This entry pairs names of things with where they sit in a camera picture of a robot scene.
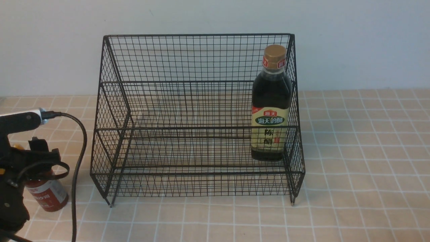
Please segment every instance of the wire mesh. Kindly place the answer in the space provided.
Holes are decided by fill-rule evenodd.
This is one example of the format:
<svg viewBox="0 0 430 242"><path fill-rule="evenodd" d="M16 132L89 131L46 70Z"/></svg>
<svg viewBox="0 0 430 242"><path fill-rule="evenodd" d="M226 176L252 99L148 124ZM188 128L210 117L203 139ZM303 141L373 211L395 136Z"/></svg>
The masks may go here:
<svg viewBox="0 0 430 242"><path fill-rule="evenodd" d="M277 162L250 152L252 82L271 44L287 48L293 83ZM293 202L305 173L296 80L292 34L105 36L91 162L99 192L108 203L266 194Z"/></svg>

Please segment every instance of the metal wire rack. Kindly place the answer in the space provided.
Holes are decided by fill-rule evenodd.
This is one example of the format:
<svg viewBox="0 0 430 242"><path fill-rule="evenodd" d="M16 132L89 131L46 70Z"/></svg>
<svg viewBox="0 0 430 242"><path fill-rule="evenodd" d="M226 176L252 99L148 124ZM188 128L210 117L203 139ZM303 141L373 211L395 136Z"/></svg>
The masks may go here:
<svg viewBox="0 0 430 242"><path fill-rule="evenodd" d="M265 47L293 83L283 158L251 158L252 83ZM103 38L91 177L118 196L298 196L305 174L293 34Z"/></svg>

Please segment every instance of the table surface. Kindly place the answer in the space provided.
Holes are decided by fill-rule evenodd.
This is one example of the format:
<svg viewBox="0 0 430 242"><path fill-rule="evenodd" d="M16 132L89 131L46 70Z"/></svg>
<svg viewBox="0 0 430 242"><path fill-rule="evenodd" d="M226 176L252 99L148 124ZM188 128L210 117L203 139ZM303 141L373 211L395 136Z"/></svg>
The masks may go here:
<svg viewBox="0 0 430 242"><path fill-rule="evenodd" d="M0 113L68 112L91 138L96 100L7 97ZM307 173L294 207L289 196L119 197L111 209L89 177L90 141L77 187L78 241L430 241L430 90L300 92L299 107ZM75 166L82 134L73 121L57 118L9 139L28 148L32 136ZM61 180L68 191L71 177ZM31 220L20 236L70 241L70 203L48 213L24 196Z"/></svg>

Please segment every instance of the dark liquid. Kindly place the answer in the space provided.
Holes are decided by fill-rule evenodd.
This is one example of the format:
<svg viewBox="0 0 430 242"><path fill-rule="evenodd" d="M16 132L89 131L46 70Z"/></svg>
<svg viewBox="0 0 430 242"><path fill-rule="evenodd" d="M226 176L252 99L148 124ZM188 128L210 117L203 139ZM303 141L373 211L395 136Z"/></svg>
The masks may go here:
<svg viewBox="0 0 430 242"><path fill-rule="evenodd" d="M252 106L256 108L274 107L288 109L291 105L292 84L285 72L270 74L262 71L252 86ZM252 158L259 161L279 161L282 152L267 152L251 149Z"/></svg>

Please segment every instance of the white wall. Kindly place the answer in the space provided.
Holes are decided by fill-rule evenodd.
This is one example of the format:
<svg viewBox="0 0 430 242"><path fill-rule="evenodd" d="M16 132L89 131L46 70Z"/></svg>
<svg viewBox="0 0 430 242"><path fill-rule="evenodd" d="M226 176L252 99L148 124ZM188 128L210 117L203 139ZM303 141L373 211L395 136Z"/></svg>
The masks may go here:
<svg viewBox="0 0 430 242"><path fill-rule="evenodd" d="M267 32L302 90L430 87L429 0L3 0L0 96L97 93L105 34Z"/></svg>

